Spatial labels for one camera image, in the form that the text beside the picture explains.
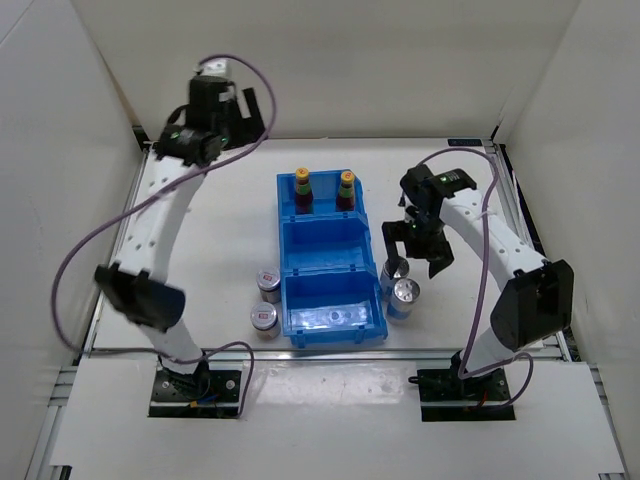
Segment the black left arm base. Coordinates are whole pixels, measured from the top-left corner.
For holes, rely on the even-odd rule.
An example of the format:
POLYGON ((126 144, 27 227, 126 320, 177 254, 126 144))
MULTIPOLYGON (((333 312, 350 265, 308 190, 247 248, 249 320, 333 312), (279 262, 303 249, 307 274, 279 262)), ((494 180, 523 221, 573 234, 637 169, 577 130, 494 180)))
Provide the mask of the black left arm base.
POLYGON ((238 417, 244 373, 214 369, 199 380, 180 378, 157 368, 147 416, 164 419, 235 419, 238 417))

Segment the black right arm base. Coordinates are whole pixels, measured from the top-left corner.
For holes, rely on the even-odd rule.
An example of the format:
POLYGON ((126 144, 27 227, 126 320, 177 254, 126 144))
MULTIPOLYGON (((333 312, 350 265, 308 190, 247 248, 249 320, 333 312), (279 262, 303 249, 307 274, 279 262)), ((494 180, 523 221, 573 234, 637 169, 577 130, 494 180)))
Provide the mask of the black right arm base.
POLYGON ((460 380, 452 369, 421 369, 408 378, 418 388, 423 422, 514 421, 514 407, 502 368, 460 380))

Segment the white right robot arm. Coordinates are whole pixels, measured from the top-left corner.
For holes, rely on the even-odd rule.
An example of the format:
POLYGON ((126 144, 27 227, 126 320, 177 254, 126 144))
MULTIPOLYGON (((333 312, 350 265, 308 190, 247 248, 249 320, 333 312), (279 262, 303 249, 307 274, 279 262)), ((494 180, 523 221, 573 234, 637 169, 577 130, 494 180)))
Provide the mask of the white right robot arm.
POLYGON ((479 294, 467 344, 453 364, 449 387, 470 400, 486 384, 485 375, 522 356, 530 344, 569 326, 574 272, 564 260, 550 261, 490 213, 490 193, 461 169, 434 174, 426 165, 400 180, 405 217, 385 222, 382 233, 387 271, 405 255, 423 259, 430 276, 454 261, 444 230, 455 231, 481 259, 479 294))

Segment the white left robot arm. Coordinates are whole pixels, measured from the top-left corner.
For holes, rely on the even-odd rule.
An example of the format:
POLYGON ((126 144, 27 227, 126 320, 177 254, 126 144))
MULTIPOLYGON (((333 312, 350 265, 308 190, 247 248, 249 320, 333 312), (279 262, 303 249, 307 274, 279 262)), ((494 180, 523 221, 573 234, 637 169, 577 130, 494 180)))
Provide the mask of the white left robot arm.
POLYGON ((203 183, 202 169, 222 151, 253 143, 264 131, 253 91, 244 94, 248 118, 240 112, 228 75, 198 73, 190 80, 187 103, 171 114, 152 149, 151 203, 133 215, 112 264, 97 267, 94 274, 112 308, 148 338, 163 368, 175 376, 175 388, 188 400, 206 395, 210 377, 203 352, 183 320, 186 295, 167 282, 170 257, 203 183))

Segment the sauce bottle yellow cap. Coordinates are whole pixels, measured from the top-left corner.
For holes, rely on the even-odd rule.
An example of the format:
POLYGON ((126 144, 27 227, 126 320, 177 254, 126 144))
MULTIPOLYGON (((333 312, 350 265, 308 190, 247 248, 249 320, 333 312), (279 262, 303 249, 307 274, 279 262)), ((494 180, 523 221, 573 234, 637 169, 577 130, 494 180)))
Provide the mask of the sauce bottle yellow cap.
POLYGON ((295 210, 298 215, 313 212, 313 191, 310 183, 310 173, 305 167, 295 171, 295 210))
POLYGON ((356 176, 350 170, 345 170, 340 175, 340 185, 336 195, 337 211, 353 211, 355 208, 355 179, 356 176))

